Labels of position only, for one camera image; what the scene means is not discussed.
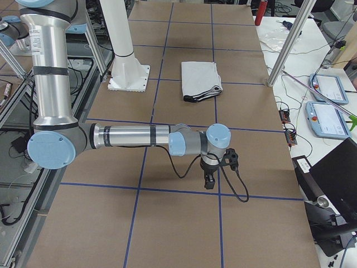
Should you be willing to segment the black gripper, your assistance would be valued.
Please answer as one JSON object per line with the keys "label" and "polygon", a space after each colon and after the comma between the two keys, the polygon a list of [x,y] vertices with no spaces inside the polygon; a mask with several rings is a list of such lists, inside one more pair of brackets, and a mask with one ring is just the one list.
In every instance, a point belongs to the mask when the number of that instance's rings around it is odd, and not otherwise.
{"label": "black gripper", "polygon": [[214,173],[225,166],[230,166],[232,171],[238,173],[238,154],[233,148],[226,149],[222,158],[218,158],[213,153],[208,156],[202,156],[200,166],[204,171],[204,188],[207,190],[214,189],[215,179]]}

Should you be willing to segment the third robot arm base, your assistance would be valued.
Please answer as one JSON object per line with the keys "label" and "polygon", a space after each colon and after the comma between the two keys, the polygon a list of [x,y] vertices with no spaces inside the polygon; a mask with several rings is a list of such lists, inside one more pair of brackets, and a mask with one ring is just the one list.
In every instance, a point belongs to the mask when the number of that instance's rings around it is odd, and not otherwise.
{"label": "third robot arm base", "polygon": [[1,41],[16,56],[31,56],[27,26],[17,16],[1,17]]}

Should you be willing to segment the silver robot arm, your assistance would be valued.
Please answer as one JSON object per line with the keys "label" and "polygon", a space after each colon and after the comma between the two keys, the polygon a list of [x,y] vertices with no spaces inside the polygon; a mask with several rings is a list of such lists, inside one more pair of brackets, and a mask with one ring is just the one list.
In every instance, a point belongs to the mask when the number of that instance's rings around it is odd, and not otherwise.
{"label": "silver robot arm", "polygon": [[193,131],[184,124],[101,126],[80,123],[71,110],[66,31],[86,18],[84,1],[19,1],[28,26],[38,117],[27,145],[30,158],[46,169],[71,164],[82,152],[101,147],[160,147],[169,157],[194,155],[204,171],[205,188],[214,172],[238,171],[238,155],[229,147],[231,133],[222,124]]}

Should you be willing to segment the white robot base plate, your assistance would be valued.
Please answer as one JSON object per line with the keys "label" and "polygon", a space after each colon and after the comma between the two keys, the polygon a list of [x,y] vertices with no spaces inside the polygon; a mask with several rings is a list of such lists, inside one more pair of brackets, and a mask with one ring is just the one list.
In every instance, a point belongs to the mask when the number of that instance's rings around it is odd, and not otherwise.
{"label": "white robot base plate", "polygon": [[108,89],[144,92],[150,66],[135,57],[124,1],[102,0],[100,5],[115,56]]}

